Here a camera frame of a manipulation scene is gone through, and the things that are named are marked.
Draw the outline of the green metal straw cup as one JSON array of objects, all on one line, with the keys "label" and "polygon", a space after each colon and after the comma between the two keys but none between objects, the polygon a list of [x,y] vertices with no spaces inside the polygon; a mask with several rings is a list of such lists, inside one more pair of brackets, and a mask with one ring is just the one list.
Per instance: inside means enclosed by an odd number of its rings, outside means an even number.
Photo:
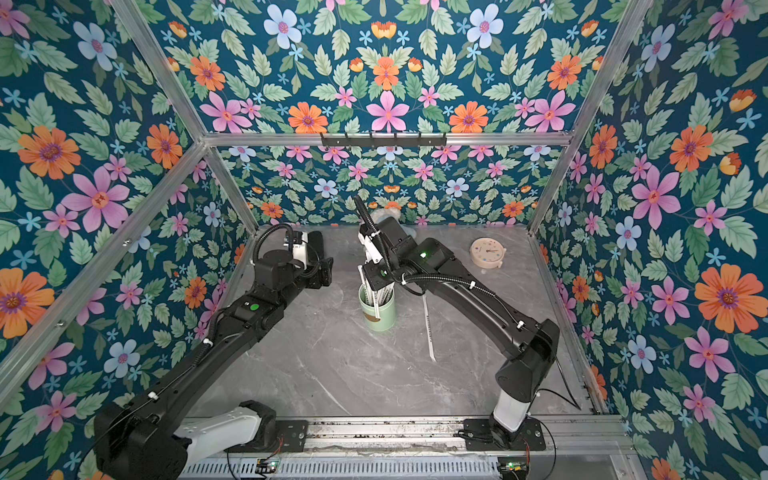
[{"label": "green metal straw cup", "polygon": [[374,291],[363,283],[358,294],[364,320],[370,330],[386,332],[395,325],[397,313],[393,285]]}]

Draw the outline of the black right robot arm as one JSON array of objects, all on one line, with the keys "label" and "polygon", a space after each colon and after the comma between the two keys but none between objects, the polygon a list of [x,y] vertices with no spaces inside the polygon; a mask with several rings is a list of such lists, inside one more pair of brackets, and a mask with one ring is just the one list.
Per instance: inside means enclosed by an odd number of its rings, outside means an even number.
[{"label": "black right robot arm", "polygon": [[500,394],[491,419],[509,434],[518,431],[555,363],[558,325],[520,312],[442,242],[432,237],[418,242],[393,218],[375,222],[363,213],[358,238],[366,250],[363,272],[373,290],[413,284],[453,306],[498,347],[505,362],[495,375]]}]

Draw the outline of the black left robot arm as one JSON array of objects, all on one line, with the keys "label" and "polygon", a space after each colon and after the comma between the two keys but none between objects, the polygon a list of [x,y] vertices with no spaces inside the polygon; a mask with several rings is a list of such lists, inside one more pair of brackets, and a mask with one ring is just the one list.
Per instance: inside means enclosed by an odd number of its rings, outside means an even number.
[{"label": "black left robot arm", "polygon": [[199,398],[241,355],[263,340],[305,289],[332,282],[323,235],[284,225],[284,247],[253,251],[252,287],[211,320],[201,343],[131,401],[110,403],[94,420],[97,468],[113,479],[177,479],[189,466],[232,446],[276,440],[275,412],[246,401],[228,413],[190,422]]}]

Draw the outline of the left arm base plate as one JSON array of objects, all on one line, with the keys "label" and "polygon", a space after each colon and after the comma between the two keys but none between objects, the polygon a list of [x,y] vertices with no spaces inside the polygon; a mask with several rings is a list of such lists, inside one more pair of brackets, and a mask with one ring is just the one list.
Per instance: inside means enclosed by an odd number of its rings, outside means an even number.
[{"label": "left arm base plate", "polygon": [[228,449],[229,453],[299,453],[304,451],[309,422],[275,420],[261,428],[254,440]]}]

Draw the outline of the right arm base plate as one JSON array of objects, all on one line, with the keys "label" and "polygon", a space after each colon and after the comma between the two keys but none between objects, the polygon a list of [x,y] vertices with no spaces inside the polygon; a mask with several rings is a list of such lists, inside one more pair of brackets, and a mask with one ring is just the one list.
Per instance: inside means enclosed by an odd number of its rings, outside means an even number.
[{"label": "right arm base plate", "polygon": [[468,451],[545,451],[546,435],[542,423],[526,418],[520,428],[510,432],[491,418],[465,419],[455,436],[465,442]]}]

